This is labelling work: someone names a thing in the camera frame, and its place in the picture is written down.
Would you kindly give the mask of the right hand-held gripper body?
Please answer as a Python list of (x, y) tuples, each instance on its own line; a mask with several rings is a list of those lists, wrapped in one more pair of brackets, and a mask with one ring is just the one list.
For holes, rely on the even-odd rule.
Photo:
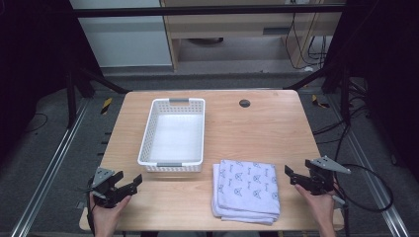
[(329, 193), (333, 190), (335, 173), (351, 174), (349, 168), (327, 156), (306, 160), (305, 166), (308, 168), (309, 178), (304, 188), (315, 196)]

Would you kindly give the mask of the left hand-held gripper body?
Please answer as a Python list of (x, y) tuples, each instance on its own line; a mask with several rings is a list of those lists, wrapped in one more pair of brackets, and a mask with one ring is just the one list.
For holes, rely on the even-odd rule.
[(89, 195), (93, 195), (95, 204), (104, 208), (113, 208), (125, 197), (120, 194), (120, 188), (115, 186), (110, 189), (108, 179), (116, 172), (113, 170), (98, 167), (94, 176), (89, 180), (87, 190), (87, 206), (90, 207)]

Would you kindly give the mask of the lilac printed towel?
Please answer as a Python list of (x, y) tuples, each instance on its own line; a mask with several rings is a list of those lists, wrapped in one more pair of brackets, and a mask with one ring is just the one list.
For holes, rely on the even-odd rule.
[(276, 166), (221, 160), (212, 165), (212, 214), (222, 221), (272, 225), (281, 213)]

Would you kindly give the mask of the white plastic basket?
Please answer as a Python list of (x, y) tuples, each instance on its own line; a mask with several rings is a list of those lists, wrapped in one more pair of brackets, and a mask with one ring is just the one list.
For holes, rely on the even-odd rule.
[(201, 172), (205, 127), (204, 99), (154, 99), (137, 163), (147, 172)]

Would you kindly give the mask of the person's left hand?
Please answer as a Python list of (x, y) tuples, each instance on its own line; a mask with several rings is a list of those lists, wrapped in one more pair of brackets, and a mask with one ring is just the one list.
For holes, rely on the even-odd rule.
[(121, 214), (131, 196), (125, 197), (113, 208), (104, 208), (95, 204), (93, 195), (89, 195), (90, 211), (93, 214), (94, 236), (95, 237), (113, 237), (116, 228), (121, 219)]

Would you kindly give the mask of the person's right hand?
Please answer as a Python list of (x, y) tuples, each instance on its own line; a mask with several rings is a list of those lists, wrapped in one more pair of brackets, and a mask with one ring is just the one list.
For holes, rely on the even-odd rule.
[(309, 210), (317, 225), (320, 237), (336, 237), (333, 225), (334, 215), (334, 192), (314, 196), (301, 185), (295, 185), (295, 189), (303, 196), (309, 206)]

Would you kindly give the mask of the yellow black tape strip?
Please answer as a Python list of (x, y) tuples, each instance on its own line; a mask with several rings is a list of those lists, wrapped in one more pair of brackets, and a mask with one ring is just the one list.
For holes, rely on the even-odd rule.
[(318, 101), (318, 98), (317, 98), (317, 96), (316, 96), (316, 95), (311, 95), (311, 103), (312, 103), (314, 106), (317, 106), (317, 107), (319, 107), (319, 108), (323, 108), (323, 109), (328, 109), (328, 108), (330, 108), (329, 104), (327, 104), (327, 103), (320, 103), (320, 102)]
[(112, 100), (113, 100), (113, 98), (108, 98), (108, 99), (105, 100), (105, 102), (104, 102), (104, 104), (103, 104), (103, 106), (101, 108), (101, 111), (100, 111), (100, 114), (101, 115), (105, 115), (107, 113), (107, 111), (108, 111), (108, 109), (110, 107), (110, 104), (111, 104)]

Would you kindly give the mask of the black curtain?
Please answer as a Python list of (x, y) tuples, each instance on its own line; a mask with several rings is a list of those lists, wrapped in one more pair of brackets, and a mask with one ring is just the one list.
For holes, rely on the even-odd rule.
[(396, 161), (419, 182), (419, 0), (346, 0), (326, 62), (367, 80), (367, 101)]
[(70, 0), (0, 0), (0, 167), (10, 161), (38, 101), (64, 89), (66, 76), (85, 97), (94, 93), (81, 68), (98, 62), (76, 18), (61, 17)]

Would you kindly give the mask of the white cabinet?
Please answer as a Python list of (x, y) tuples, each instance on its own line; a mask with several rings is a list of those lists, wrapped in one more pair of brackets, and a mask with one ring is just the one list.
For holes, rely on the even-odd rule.
[[(160, 7), (159, 0), (70, 0), (74, 10)], [(80, 18), (101, 68), (171, 66), (161, 16)]]

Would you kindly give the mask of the light wooden desk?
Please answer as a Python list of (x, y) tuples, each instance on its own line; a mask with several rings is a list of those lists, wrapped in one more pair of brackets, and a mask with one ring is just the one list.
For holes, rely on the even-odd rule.
[[(159, 0), (163, 7), (335, 4), (346, 0)], [(234, 37), (281, 37), (292, 66), (308, 63), (310, 41), (331, 37), (340, 21), (337, 13), (283, 13), (166, 16), (170, 40)]]

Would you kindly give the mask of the aluminium floor rail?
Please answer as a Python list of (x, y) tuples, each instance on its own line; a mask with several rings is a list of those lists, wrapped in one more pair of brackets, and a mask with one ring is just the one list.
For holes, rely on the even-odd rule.
[(57, 172), (67, 154), (67, 151), (77, 133), (82, 120), (85, 117), (86, 110), (90, 104), (90, 99), (82, 99), (79, 108), (76, 111), (75, 119), (60, 140), (42, 178), (31, 198), (22, 216), (14, 226), (10, 237), (27, 237), (41, 207), (44, 199), (55, 179)]
[(392, 198), (384, 185), (384, 181), (374, 175), (374, 167), (368, 160), (356, 134), (351, 129), (348, 129), (347, 138), (356, 164), (361, 168), (366, 168), (364, 175), (366, 183), (377, 207), (380, 208), (379, 213), (383, 216), (391, 235), (393, 237), (411, 237), (396, 207), (390, 203)]

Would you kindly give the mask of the black metal frame stand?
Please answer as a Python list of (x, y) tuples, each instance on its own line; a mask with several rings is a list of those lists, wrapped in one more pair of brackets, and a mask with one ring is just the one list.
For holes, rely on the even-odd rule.
[(350, 68), (345, 64), (329, 63), (321, 69), (311, 73), (302, 80), (285, 87), (285, 90), (299, 90), (304, 85), (316, 80), (319, 77), (325, 76), (326, 79), (322, 85), (322, 91), (330, 94), (340, 87), (340, 116), (345, 124), (350, 124), (349, 111), (349, 85), (350, 85)]
[(77, 68), (69, 70), (65, 76), (66, 94), (67, 94), (67, 109), (68, 109), (68, 124), (67, 127), (72, 127), (77, 119), (75, 89), (78, 89), (84, 98), (92, 98), (95, 90), (90, 81), (100, 83), (108, 89), (118, 93), (127, 94), (128, 89), (118, 86), (107, 80), (104, 76), (95, 74), (86, 68)]

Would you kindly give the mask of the black horizontal frame bar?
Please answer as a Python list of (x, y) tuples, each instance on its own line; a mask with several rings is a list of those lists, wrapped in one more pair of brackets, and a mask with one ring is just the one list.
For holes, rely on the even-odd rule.
[(233, 6), (185, 6), (120, 9), (76, 9), (70, 12), (77, 18), (97, 17), (151, 17), (151, 16), (200, 16), (283, 13), (335, 13), (345, 11), (345, 4), (301, 5), (233, 5)]

